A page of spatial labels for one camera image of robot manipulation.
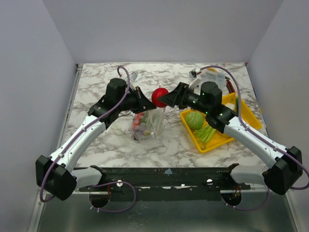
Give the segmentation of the clear zip top bag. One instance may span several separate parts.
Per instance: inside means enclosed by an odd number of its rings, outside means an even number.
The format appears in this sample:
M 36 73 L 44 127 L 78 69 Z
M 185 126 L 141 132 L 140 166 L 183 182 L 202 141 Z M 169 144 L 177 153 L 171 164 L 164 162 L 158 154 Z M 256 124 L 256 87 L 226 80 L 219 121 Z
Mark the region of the clear zip top bag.
M 166 104 L 159 97 L 168 94 L 168 90 L 159 87 L 152 93 L 152 102 L 156 109 L 135 114 L 131 125 L 131 138 L 140 142 L 145 139 L 158 139 L 163 132 Z

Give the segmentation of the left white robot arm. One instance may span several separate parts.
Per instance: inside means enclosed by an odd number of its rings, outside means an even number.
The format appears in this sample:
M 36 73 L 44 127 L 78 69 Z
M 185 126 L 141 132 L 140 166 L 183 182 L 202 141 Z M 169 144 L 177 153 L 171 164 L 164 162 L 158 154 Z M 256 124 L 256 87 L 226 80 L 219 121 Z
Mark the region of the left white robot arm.
M 145 97 L 139 87 L 121 78 L 113 78 L 107 84 L 105 94 L 92 105 L 78 130 L 48 157 L 39 156 L 35 162 L 36 183 L 42 190 L 64 201 L 81 184 L 101 191 L 107 179 L 98 167 L 90 167 L 86 181 L 78 179 L 73 169 L 92 142 L 101 135 L 123 111 L 135 114 L 153 110 L 156 106 Z

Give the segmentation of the red toy tomato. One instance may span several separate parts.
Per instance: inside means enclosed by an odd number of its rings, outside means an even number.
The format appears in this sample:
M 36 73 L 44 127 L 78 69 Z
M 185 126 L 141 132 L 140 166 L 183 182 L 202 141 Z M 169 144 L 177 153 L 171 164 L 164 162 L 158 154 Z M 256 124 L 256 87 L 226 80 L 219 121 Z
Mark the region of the red toy tomato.
M 158 108 L 165 108 L 167 105 L 162 103 L 159 98 L 168 94 L 169 91 L 166 88 L 159 87 L 152 93 L 152 103 Z

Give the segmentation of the green toy celery stalks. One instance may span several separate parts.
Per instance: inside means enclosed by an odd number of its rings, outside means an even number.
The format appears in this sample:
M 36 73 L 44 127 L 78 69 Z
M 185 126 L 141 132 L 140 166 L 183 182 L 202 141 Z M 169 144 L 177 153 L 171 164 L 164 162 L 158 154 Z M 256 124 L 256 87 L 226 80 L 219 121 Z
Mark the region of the green toy celery stalks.
M 206 125 L 194 132 L 194 136 L 196 137 L 197 142 L 200 144 L 202 149 L 206 149 L 207 144 L 210 142 L 215 132 L 216 129 L 209 125 Z

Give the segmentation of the green toy cabbage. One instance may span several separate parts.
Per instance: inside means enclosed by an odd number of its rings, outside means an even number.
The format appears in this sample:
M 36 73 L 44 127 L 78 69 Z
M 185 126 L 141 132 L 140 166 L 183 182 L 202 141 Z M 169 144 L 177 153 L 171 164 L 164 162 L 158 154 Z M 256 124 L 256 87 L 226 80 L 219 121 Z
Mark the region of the green toy cabbage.
M 191 130 L 199 130 L 203 127 L 204 117 L 199 112 L 189 112 L 185 117 L 185 122 Z

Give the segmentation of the red black pliers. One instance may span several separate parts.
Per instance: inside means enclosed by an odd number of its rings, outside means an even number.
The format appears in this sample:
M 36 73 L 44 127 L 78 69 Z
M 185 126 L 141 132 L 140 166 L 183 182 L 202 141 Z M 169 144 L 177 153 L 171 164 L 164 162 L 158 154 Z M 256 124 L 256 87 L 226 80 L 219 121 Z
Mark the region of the red black pliers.
M 226 87 L 229 93 L 235 93 L 235 89 L 229 79 L 226 79 Z

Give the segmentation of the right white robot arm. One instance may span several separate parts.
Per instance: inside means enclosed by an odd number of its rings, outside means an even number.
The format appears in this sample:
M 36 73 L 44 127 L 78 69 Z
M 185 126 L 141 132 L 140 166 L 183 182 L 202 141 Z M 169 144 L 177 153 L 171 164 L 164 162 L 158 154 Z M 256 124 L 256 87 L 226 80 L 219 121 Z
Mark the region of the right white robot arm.
M 235 111 L 222 104 L 222 91 L 216 83 L 203 83 L 200 94 L 195 94 L 188 84 L 180 82 L 173 91 L 158 99 L 170 107 L 189 107 L 205 113 L 212 128 L 239 141 L 266 165 L 265 169 L 235 166 L 222 177 L 225 188 L 234 189 L 242 183 L 260 184 L 284 195 L 302 175 L 301 151 L 295 146 L 286 148 L 245 123 Z

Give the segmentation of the yellow plastic tray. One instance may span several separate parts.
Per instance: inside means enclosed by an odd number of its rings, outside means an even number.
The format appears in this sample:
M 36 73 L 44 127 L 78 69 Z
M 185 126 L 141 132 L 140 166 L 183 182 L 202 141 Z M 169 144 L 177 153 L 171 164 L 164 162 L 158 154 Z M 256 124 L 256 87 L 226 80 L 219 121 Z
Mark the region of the yellow plastic tray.
M 206 153 L 209 152 L 215 148 L 218 148 L 222 145 L 225 145 L 229 142 L 234 141 L 235 139 L 232 137 L 227 136 L 226 134 L 221 134 L 220 132 L 216 132 L 210 142 L 207 144 L 206 149 L 202 149 L 200 144 L 197 142 L 196 137 L 194 136 L 194 130 L 191 130 L 187 123 L 185 122 L 186 115 L 191 112 L 191 109 L 187 109 L 180 112 L 180 118 L 182 120 L 182 123 L 184 127 L 186 128 L 189 137 L 193 141 L 195 147 L 200 153 Z M 244 100 L 241 101 L 241 116 L 242 119 L 245 121 L 245 123 L 249 124 L 251 127 L 253 127 L 256 130 L 261 129 L 262 124 L 259 121 L 259 119 L 255 116 L 255 114 L 250 110 L 248 105 L 245 103 Z

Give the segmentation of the clear plastic organizer box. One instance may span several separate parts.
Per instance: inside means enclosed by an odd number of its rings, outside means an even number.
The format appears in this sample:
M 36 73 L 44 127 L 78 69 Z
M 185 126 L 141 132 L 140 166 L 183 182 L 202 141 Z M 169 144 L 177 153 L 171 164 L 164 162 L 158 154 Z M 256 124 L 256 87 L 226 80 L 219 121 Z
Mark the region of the clear plastic organizer box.
M 204 82 L 215 82 L 221 90 L 223 90 L 226 85 L 225 75 L 221 72 L 217 72 L 214 68 L 202 70 L 200 76 Z

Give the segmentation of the black mounting base bar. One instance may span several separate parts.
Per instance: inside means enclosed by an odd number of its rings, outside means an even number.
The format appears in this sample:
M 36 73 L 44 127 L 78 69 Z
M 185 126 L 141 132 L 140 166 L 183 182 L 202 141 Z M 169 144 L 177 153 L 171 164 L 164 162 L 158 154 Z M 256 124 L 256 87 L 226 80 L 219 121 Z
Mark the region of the black mounting base bar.
M 99 188 L 83 187 L 96 201 L 220 201 L 222 193 L 249 190 L 230 177 L 227 168 L 104 168 Z

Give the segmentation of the purple toy eggplant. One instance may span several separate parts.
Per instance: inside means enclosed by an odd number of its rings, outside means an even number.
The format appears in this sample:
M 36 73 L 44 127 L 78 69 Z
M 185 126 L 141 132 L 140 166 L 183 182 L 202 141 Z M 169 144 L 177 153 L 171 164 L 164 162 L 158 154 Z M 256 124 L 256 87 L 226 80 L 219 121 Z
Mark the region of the purple toy eggplant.
M 133 131 L 132 138 L 136 141 L 146 139 L 149 136 L 151 136 L 151 133 L 149 130 L 135 130 Z

